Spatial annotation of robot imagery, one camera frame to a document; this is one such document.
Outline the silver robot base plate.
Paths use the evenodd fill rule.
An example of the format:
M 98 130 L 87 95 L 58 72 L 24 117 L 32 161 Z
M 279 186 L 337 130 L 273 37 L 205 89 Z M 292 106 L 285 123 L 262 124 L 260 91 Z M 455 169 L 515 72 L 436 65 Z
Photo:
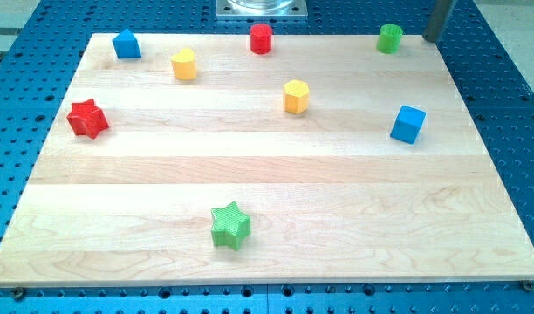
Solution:
M 307 18 L 306 0 L 216 0 L 215 14 L 221 19 L 293 17 Z

